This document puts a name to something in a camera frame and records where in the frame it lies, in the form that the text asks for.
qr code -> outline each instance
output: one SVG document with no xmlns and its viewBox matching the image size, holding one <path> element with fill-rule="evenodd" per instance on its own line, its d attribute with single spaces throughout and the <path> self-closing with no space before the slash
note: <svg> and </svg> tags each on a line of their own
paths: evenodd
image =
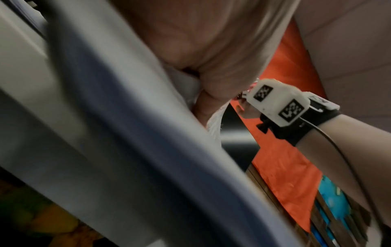
<svg viewBox="0 0 391 247">
<path fill-rule="evenodd" d="M 264 100 L 268 95 L 269 93 L 273 90 L 272 87 L 269 87 L 267 85 L 263 85 L 259 90 L 258 92 L 254 95 L 254 99 L 256 99 L 257 101 L 259 102 L 262 102 L 262 100 Z"/>
<path fill-rule="evenodd" d="M 287 106 L 282 109 L 278 115 L 282 117 L 287 122 L 292 121 L 297 115 L 299 115 L 304 110 L 304 107 L 300 105 L 295 99 L 289 102 Z"/>
</svg>

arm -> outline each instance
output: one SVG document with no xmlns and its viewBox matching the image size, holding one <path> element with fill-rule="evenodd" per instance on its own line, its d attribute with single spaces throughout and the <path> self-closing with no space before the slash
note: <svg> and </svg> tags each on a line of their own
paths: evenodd
<svg viewBox="0 0 391 247">
<path fill-rule="evenodd" d="M 348 157 L 385 224 L 391 225 L 391 133 L 345 115 L 339 115 L 319 127 Z M 369 209 L 349 168 L 323 136 L 311 130 L 296 147 L 335 184 Z"/>
</svg>

